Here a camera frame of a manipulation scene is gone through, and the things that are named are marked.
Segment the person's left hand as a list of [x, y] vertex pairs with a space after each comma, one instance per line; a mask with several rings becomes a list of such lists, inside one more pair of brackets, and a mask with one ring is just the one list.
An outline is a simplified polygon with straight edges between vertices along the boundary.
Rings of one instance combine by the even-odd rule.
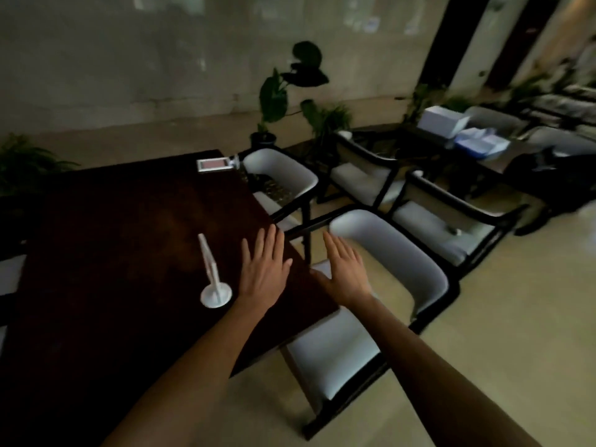
[[251, 264], [248, 270], [242, 270], [238, 300], [250, 306], [268, 311], [279, 299], [285, 287], [278, 281], [280, 265], [284, 258], [285, 234], [277, 228], [277, 240], [273, 251], [273, 260], [264, 260], [265, 229], [259, 229], [251, 253]]

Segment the small fern potted plant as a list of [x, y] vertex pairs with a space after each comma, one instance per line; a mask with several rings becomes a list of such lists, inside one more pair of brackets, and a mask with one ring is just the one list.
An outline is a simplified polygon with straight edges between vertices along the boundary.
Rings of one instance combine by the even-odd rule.
[[346, 105], [325, 108], [318, 106], [312, 99], [306, 99], [300, 103], [300, 109], [317, 141], [338, 131], [349, 130], [353, 120]]

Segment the white cardboard box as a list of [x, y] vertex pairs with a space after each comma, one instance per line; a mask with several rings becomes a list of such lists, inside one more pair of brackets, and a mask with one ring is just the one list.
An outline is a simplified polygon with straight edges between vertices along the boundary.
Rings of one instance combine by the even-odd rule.
[[422, 112], [417, 128], [442, 138], [452, 139], [466, 128], [469, 119], [470, 116], [466, 113], [435, 105]]

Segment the sign stand with red card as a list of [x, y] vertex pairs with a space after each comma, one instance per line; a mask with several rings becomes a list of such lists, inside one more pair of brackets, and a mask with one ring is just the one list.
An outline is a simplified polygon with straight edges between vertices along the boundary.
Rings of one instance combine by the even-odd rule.
[[241, 161], [238, 155], [232, 157], [202, 158], [197, 159], [197, 171], [199, 173], [225, 172], [239, 170]]

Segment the green leafy plant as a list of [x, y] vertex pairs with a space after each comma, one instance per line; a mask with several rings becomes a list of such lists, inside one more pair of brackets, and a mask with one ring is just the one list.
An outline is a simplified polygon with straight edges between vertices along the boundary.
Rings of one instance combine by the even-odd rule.
[[432, 106], [441, 106], [456, 112], [465, 112], [474, 103], [463, 95], [448, 95], [444, 84], [420, 83], [409, 98], [409, 104], [402, 118], [402, 124], [416, 124], [422, 112]]

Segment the black bag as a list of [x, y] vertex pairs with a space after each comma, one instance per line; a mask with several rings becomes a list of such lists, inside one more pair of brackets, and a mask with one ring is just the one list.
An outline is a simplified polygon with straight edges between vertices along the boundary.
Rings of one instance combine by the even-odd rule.
[[553, 217], [574, 213], [596, 200], [596, 152], [558, 156], [554, 147], [515, 157], [503, 172], [520, 192], [543, 206], [529, 224], [515, 235], [523, 237], [544, 227]]

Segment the bushy green fern plant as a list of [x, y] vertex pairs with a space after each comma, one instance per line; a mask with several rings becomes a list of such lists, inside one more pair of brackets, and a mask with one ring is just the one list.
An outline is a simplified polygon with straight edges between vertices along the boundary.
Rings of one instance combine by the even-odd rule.
[[0, 144], [0, 197], [41, 194], [53, 176], [78, 166], [36, 146], [24, 134], [10, 133]]

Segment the dark wooden door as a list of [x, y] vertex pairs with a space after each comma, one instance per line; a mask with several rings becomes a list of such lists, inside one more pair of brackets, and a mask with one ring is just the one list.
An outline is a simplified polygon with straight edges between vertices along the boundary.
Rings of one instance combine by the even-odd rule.
[[527, 1], [488, 75], [487, 88], [501, 91], [509, 86], [559, 3], [560, 0]]

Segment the open white paper box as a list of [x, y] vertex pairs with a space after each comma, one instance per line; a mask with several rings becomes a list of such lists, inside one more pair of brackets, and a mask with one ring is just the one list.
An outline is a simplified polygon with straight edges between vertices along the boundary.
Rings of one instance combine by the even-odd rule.
[[510, 140], [498, 136], [492, 128], [471, 127], [460, 131], [454, 138], [455, 148], [477, 160], [499, 154], [509, 147]]

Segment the person's right forearm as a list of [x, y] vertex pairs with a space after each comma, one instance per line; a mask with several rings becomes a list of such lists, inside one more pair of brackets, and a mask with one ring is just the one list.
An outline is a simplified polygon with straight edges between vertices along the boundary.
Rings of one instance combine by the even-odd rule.
[[347, 308], [376, 342], [436, 447], [541, 447], [377, 299]]

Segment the person's right hand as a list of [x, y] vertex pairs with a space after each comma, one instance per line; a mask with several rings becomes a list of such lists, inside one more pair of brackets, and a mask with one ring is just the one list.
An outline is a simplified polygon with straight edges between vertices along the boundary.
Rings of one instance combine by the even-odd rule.
[[369, 280], [357, 279], [356, 256], [360, 254], [346, 240], [344, 241], [350, 246], [350, 265], [337, 266], [333, 262], [333, 237], [337, 236], [328, 231], [323, 232], [327, 259], [331, 270], [331, 277], [329, 278], [332, 280], [332, 291], [327, 291], [327, 293], [338, 305], [356, 313], [361, 308], [368, 308], [374, 305], [376, 299], [374, 298]]

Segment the white cushioned black frame chair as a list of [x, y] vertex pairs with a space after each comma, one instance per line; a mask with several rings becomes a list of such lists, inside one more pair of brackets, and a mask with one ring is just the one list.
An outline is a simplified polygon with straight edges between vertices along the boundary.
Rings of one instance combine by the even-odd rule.
[[327, 153], [322, 187], [317, 203], [342, 195], [355, 203], [378, 209], [394, 203], [405, 187], [399, 177], [401, 165], [396, 158], [379, 156], [353, 140], [353, 133], [340, 130], [325, 142]]
[[504, 213], [480, 209], [426, 179], [422, 170], [411, 169], [387, 217], [462, 279], [516, 227], [527, 208], [522, 204]]
[[496, 135], [503, 138], [519, 136], [529, 124], [516, 116], [482, 106], [471, 106], [464, 114], [469, 117], [467, 127], [492, 129]]
[[[460, 292], [458, 279], [394, 224], [369, 209], [345, 207], [287, 231], [308, 237], [323, 226], [354, 240], [396, 278], [413, 298], [409, 329], [420, 335]], [[302, 428], [312, 439], [389, 370], [360, 322], [346, 309], [317, 324], [281, 349], [315, 418]]]
[[[310, 221], [311, 201], [319, 185], [317, 174], [274, 147], [243, 152], [240, 163], [252, 195], [281, 231], [291, 231]], [[286, 190], [290, 201], [281, 205], [266, 195], [262, 184], [255, 180], [258, 176], [265, 176]]]
[[535, 127], [524, 141], [542, 149], [553, 148], [557, 156], [596, 156], [596, 140], [554, 127]]

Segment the white table sign stand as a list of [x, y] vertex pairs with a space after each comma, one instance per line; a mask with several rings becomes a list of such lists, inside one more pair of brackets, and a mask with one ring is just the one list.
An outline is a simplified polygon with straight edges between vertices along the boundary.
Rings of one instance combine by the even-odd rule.
[[209, 284], [201, 292], [201, 303], [210, 309], [223, 307], [231, 301], [233, 290], [220, 280], [216, 261], [203, 233], [198, 234], [198, 241], [209, 280]]

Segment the large-leaf potted plant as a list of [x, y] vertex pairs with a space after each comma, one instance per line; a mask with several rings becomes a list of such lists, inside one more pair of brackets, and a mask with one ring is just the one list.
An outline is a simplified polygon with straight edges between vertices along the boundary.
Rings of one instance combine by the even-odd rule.
[[259, 91], [259, 109], [261, 118], [257, 131], [250, 134], [250, 147], [258, 150], [275, 145], [276, 135], [269, 131], [269, 124], [276, 123], [288, 114], [288, 87], [318, 88], [329, 83], [329, 78], [322, 71], [323, 54], [311, 41], [295, 43], [292, 48], [294, 61], [290, 69], [280, 72], [273, 69]]

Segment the person's left forearm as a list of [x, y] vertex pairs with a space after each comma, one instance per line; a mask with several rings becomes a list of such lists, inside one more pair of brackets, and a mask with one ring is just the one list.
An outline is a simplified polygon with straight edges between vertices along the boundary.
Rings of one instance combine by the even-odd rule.
[[142, 395], [101, 447], [190, 447], [278, 297], [245, 294]]

